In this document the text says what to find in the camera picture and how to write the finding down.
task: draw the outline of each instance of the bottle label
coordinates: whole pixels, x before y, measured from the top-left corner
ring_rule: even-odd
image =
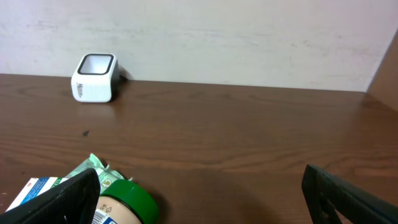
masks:
[[[95,210],[91,224],[118,224],[107,213],[97,209]]]

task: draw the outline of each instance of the bottle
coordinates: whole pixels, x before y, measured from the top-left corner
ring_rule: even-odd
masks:
[[[116,180],[100,196],[92,224],[156,224],[159,209],[139,185]]]

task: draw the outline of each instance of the green lid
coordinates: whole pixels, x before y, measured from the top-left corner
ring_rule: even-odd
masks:
[[[101,196],[110,196],[123,201],[135,211],[143,224],[156,224],[159,209],[154,199],[139,185],[128,180],[116,180]]]

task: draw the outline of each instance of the brown wooden surface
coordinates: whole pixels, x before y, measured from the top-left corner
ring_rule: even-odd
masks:
[[[310,223],[306,164],[398,205],[397,133],[358,92],[129,82],[83,104],[69,78],[0,75],[0,211],[94,152],[157,195],[160,223]]]
[[[398,31],[368,88],[368,93],[398,111]]]

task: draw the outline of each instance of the wall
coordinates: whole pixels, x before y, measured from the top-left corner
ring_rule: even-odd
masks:
[[[136,80],[366,91],[397,27],[396,0],[2,0],[0,73],[112,52]]]
[[[368,93],[398,111],[398,32],[369,86]]]

